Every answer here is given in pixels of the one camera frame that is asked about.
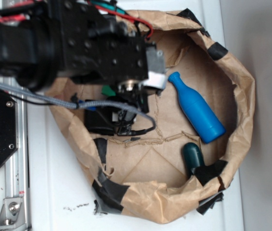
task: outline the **brown paper bag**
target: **brown paper bag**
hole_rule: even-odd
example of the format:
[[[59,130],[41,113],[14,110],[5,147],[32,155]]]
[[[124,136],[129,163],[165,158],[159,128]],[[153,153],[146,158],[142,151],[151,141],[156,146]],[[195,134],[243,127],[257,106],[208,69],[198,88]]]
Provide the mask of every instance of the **brown paper bag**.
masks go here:
[[[183,81],[205,98],[226,127],[226,134],[203,144],[181,111],[170,83],[160,97],[149,97],[149,115],[156,119],[157,128],[137,141],[90,134],[81,110],[52,106],[51,111],[104,212],[168,223],[229,187],[250,147],[255,81],[197,22],[174,12],[129,13],[153,25],[152,40],[171,67],[168,75],[180,72]],[[101,86],[75,85],[69,79],[58,79],[49,91],[49,95],[67,101],[75,93],[82,100],[104,99]],[[133,129],[149,126],[138,116]],[[99,151],[94,139],[101,145]],[[188,142],[201,148],[208,166],[193,176],[186,175],[181,156]]]

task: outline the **red wire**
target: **red wire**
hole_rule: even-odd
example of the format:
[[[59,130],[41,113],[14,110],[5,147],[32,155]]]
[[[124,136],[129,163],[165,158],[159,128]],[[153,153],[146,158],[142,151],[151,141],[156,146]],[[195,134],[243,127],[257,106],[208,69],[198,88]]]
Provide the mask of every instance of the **red wire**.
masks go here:
[[[34,3],[33,0],[28,0],[28,1],[17,3],[15,5],[11,6],[11,8],[12,7],[20,7],[20,6],[30,5],[30,4],[33,4],[33,3]],[[0,18],[0,23],[10,22],[10,21],[21,22],[23,20],[26,20],[26,17],[23,14],[16,14],[16,15],[11,15],[11,16],[1,17]]]
[[[116,12],[116,11],[112,11],[112,10],[106,9],[106,8],[104,8],[102,6],[98,6],[98,5],[94,5],[94,6],[99,10],[106,11],[106,12],[108,12],[110,14],[114,14],[114,15],[120,16],[122,18],[128,19],[132,23],[137,21],[137,22],[145,24],[148,28],[150,28],[150,33],[146,36],[147,38],[151,37],[152,34],[153,34],[153,31],[154,31],[153,26],[151,24],[149,24],[147,21],[145,21],[145,20],[143,20],[141,18],[135,18],[135,17],[132,17],[132,16],[127,15],[127,14],[122,14],[122,13],[119,13],[119,12]]]
[[[20,3],[16,3],[15,5],[13,5],[11,7],[25,6],[25,5],[30,5],[30,4],[33,4],[33,3],[34,3],[33,0],[28,0],[28,1],[20,2]]]

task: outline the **silver metal part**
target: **silver metal part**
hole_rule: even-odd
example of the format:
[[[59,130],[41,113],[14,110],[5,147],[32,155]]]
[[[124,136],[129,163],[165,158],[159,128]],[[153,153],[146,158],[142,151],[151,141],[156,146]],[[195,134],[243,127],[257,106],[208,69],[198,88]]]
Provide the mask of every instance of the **silver metal part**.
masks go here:
[[[138,80],[129,79],[127,81],[121,82],[118,86],[119,91],[125,89],[126,91],[132,91],[134,86],[139,83]]]
[[[167,80],[168,78],[165,74],[149,71],[149,79],[143,81],[141,85],[164,90],[166,88]]]
[[[4,225],[10,225],[11,223],[12,223],[11,219],[6,219],[3,222]]]
[[[3,78],[3,82],[17,86],[14,78]],[[5,163],[5,199],[0,214],[0,230],[26,231],[31,227],[30,192],[28,182],[27,112],[26,103],[15,99],[17,104],[17,143],[9,148],[17,151]]]
[[[6,103],[6,106],[7,106],[7,107],[13,107],[13,106],[14,106],[14,103],[13,103],[12,101],[8,101],[8,102]]]
[[[156,51],[154,47],[149,47],[146,51],[146,59],[149,78],[139,84],[140,88],[155,89],[155,91],[148,92],[149,94],[164,90],[168,80],[165,75],[164,53],[161,50]]]
[[[14,212],[11,207],[18,205]],[[23,205],[22,197],[5,198],[3,207],[0,213],[0,230],[15,230],[25,224],[25,206]]]
[[[20,210],[20,205],[16,202],[12,202],[9,205],[9,210],[12,214],[15,214]]]

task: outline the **blue plastic bottle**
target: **blue plastic bottle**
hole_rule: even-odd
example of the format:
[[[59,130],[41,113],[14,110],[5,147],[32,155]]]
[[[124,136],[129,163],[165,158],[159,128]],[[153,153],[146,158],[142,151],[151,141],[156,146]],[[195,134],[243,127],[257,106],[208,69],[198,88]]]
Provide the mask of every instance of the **blue plastic bottle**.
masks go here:
[[[226,132],[203,97],[183,83],[179,72],[171,74],[168,80],[178,91],[182,110],[205,143],[210,143]]]

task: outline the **metal bracket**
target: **metal bracket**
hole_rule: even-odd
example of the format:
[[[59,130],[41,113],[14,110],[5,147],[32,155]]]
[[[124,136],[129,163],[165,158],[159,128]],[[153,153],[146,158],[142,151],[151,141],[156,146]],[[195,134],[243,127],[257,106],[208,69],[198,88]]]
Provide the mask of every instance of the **metal bracket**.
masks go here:
[[[5,198],[0,213],[0,230],[11,230],[26,224],[23,198]]]

